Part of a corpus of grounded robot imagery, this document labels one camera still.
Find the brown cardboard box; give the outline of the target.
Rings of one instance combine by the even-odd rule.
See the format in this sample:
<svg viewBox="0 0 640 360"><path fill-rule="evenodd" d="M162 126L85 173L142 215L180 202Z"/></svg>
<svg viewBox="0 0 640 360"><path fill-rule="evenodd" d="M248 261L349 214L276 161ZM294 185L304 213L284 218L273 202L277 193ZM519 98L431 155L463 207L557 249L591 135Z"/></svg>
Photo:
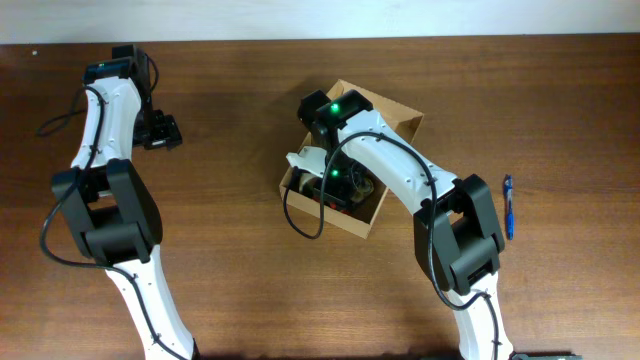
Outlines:
<svg viewBox="0 0 640 360"><path fill-rule="evenodd" d="M336 100L350 90L356 90L367 98L373 104L373 108L381 113L382 118L390 128L405 141L413 142L424 117L422 112L342 79L332 86L326 96L331 100ZM373 174L369 173L368 177L373 182L373 192L354 210L336 210L326 206L324 225L335 225L363 239L368 237L388 193L388 188ZM312 216L319 217L319 203L315 199L304 195L299 183L299 180L294 182L287 197L287 205L290 208L296 208Z"/></svg>

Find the yellow black correction tape dispenser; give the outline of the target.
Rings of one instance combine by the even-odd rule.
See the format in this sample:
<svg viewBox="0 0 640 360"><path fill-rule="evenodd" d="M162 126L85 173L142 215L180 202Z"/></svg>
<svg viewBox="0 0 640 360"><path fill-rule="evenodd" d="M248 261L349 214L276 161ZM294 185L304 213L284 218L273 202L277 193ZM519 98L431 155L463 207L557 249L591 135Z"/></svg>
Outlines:
<svg viewBox="0 0 640 360"><path fill-rule="evenodd" d="M362 177L358 184L358 192L363 199L369 197L374 192L374 183L368 177Z"/></svg>

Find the orange utility knife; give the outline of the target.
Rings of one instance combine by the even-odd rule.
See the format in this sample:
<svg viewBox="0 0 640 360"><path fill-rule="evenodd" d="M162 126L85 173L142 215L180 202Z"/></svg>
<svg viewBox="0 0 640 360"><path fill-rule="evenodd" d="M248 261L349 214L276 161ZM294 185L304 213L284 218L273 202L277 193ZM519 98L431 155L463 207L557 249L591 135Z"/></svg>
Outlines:
<svg viewBox="0 0 640 360"><path fill-rule="evenodd" d="M326 193L323 197L323 203L330 209L344 214L350 214L353 211L353 203L349 198L335 197Z"/></svg>

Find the beige masking tape roll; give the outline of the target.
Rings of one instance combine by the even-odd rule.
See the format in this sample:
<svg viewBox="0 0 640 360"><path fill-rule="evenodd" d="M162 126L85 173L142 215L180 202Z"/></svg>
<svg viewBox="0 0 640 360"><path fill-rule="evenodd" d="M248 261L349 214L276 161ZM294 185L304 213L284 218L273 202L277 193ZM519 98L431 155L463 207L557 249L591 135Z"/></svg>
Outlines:
<svg viewBox="0 0 640 360"><path fill-rule="evenodd" d="M313 198L317 182L322 182L322 178L309 172L303 172L299 178L298 192L305 197Z"/></svg>

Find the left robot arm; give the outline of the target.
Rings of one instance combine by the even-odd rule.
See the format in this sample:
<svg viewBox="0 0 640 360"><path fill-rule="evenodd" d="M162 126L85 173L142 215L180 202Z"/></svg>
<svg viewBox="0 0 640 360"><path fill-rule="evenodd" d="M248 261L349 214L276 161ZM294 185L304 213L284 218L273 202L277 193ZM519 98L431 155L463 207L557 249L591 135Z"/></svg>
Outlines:
<svg viewBox="0 0 640 360"><path fill-rule="evenodd" d="M51 260L99 269L123 297L147 359L197 359L197 343L177 311L162 268L163 225L157 204L132 163L136 147L171 150L182 143L173 116L154 108L159 71L135 45L113 48L108 60L86 67L78 93L87 106L83 137L68 170L53 176L56 203L43 226L61 214L84 256Z"/></svg>

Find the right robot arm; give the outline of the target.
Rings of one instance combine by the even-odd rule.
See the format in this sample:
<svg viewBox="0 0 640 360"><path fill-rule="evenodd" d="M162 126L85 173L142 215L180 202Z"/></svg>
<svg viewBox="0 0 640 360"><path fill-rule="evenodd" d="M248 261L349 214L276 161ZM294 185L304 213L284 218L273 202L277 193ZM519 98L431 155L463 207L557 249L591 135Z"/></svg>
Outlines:
<svg viewBox="0 0 640 360"><path fill-rule="evenodd" d="M288 154L290 183L322 209L350 211L380 181L413 217L416 260L454 313L461 357L514 358L497 295L505 240L486 182L433 164L356 90L315 91L297 116L312 143Z"/></svg>

